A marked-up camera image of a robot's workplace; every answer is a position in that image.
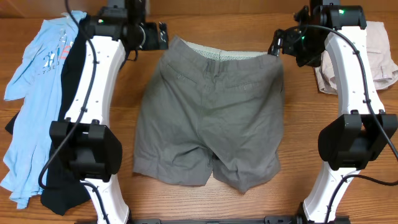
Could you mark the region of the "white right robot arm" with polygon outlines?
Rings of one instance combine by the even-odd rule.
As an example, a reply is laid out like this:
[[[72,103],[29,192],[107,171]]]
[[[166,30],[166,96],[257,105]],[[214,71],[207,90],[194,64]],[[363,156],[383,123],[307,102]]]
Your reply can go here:
[[[292,216],[265,217],[266,223],[348,223],[336,210],[361,171],[392,145],[397,116],[387,114],[366,52],[366,18],[361,6],[311,0],[294,16],[296,26],[276,30],[268,53],[295,57],[299,67],[318,67],[330,56],[338,92],[338,117],[318,136],[323,165],[315,185]]]

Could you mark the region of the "grey shorts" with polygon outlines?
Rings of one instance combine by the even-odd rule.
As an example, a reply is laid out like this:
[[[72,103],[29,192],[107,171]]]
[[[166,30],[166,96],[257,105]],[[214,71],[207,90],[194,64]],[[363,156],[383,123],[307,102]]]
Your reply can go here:
[[[280,171],[284,69],[265,52],[173,39],[146,86],[133,170],[174,185],[210,177],[246,192]]]

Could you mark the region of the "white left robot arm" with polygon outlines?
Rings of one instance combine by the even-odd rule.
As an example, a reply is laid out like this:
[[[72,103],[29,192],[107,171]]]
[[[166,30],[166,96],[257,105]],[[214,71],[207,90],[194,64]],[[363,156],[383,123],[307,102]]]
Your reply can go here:
[[[166,50],[169,38],[162,22],[146,22],[146,1],[108,1],[78,30],[86,40],[80,82],[63,121],[54,121],[55,148],[49,161],[62,165],[88,191],[97,223],[132,223],[117,173],[123,148],[109,128],[116,78],[130,52]]]

